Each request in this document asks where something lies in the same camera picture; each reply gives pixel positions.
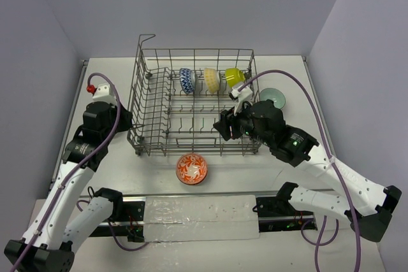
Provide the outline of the white bowl yellow flower pattern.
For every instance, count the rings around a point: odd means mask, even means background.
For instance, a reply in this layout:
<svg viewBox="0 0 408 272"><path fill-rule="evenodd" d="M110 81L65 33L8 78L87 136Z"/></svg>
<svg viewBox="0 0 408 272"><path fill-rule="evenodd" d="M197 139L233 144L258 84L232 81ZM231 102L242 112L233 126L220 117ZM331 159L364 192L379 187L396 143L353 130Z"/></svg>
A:
<svg viewBox="0 0 408 272"><path fill-rule="evenodd" d="M215 94L221 86L221 79L219 76L219 72L212 68L205 68L204 69L204 79L207 85L208 91L211 94Z"/></svg>

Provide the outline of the blue zigzag patterned bowl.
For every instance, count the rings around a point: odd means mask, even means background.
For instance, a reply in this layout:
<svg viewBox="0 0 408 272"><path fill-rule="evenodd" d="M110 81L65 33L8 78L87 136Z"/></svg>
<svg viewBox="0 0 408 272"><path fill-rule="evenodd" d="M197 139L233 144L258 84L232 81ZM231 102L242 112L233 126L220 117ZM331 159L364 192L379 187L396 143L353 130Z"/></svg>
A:
<svg viewBox="0 0 408 272"><path fill-rule="evenodd" d="M196 73L189 68L179 69L179 82L183 92L187 95L196 90Z"/></svg>

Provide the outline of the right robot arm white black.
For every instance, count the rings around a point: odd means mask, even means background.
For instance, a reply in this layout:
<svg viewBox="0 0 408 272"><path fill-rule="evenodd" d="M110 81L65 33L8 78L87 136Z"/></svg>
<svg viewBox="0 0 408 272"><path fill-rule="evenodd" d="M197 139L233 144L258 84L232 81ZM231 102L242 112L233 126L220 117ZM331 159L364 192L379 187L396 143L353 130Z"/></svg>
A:
<svg viewBox="0 0 408 272"><path fill-rule="evenodd" d="M214 129L226 141L243 135L269 148L278 160L299 168L337 192L314 192L286 182L276 195L283 215L313 211L348 221L362 238L380 242L391 222L402 192L394 185L384 187L360 175L340 160L329 157L324 148L304 130L288 125L271 100L244 104L236 113L223 110Z"/></svg>

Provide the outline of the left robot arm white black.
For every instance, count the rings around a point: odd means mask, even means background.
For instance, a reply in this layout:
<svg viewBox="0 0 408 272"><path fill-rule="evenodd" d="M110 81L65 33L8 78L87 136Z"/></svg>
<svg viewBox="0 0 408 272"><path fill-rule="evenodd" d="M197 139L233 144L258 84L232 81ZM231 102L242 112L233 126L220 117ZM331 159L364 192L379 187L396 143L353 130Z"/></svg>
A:
<svg viewBox="0 0 408 272"><path fill-rule="evenodd" d="M4 254L12 271L70 271L77 250L102 221L124 214L121 192L97 190L89 208L69 218L81 192L108 153L117 132L131 127L131 113L121 103L87 105L83 123L65 148L50 194L34 222L19 240L10 240Z"/></svg>

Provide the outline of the orange floral patterned bowl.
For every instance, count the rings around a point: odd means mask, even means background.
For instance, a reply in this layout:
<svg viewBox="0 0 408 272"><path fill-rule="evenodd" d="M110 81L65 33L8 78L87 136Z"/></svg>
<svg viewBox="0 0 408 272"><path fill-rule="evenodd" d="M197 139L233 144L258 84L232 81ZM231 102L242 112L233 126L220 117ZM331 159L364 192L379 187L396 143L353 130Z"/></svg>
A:
<svg viewBox="0 0 408 272"><path fill-rule="evenodd" d="M208 164L201 155L188 153L178 159L175 172L180 182L198 185L207 177Z"/></svg>

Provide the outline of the teal patterned bowl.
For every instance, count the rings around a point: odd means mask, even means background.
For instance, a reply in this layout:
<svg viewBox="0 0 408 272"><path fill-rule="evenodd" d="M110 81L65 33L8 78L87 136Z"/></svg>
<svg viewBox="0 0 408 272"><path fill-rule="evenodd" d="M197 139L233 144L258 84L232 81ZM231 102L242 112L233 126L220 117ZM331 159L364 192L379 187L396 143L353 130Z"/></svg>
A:
<svg viewBox="0 0 408 272"><path fill-rule="evenodd" d="M273 105L280 110L283 109L286 104L285 95L280 90L275 88L263 89L259 94L259 98L261 101L273 101Z"/></svg>

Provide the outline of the white taped cover panel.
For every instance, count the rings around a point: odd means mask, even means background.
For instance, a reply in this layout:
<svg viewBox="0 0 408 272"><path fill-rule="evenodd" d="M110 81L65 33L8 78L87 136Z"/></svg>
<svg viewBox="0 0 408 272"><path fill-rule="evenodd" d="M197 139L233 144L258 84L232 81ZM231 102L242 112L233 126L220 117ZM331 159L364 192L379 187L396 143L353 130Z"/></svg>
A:
<svg viewBox="0 0 408 272"><path fill-rule="evenodd" d="M148 197L143 216L147 242L259 238L253 195Z"/></svg>

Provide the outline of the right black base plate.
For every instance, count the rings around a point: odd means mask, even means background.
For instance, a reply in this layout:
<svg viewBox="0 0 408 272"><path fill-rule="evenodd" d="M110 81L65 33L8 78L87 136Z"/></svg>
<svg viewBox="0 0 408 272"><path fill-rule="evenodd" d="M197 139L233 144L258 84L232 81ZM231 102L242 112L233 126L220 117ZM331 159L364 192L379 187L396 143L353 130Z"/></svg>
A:
<svg viewBox="0 0 408 272"><path fill-rule="evenodd" d="M311 211L296 211L280 204L275 196L256 196L252 211L258 215L261 233L281 231L317 230L316 219Z"/></svg>

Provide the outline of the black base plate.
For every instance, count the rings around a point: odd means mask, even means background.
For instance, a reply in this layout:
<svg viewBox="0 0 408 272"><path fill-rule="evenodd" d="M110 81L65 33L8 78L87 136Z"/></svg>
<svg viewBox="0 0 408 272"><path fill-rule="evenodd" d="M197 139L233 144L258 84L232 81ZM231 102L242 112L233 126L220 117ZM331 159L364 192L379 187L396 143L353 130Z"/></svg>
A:
<svg viewBox="0 0 408 272"><path fill-rule="evenodd" d="M317 230L316 219L311 211L296 211L280 204L275 196L256 196L252 211L258 215L261 233L281 231Z"/></svg>
<svg viewBox="0 0 408 272"><path fill-rule="evenodd" d="M144 243L144 212L145 200L124 198L120 214L110 222L115 237L124 238L126 242Z"/></svg>

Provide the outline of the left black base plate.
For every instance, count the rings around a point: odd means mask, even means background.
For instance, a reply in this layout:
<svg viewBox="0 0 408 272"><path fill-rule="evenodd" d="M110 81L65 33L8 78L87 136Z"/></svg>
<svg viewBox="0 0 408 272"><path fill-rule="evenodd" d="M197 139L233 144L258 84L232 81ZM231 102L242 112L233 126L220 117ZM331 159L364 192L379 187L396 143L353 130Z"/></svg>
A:
<svg viewBox="0 0 408 272"><path fill-rule="evenodd" d="M145 200L124 198L120 214L110 222L115 237L124 238L126 242L144 243L144 212Z"/></svg>

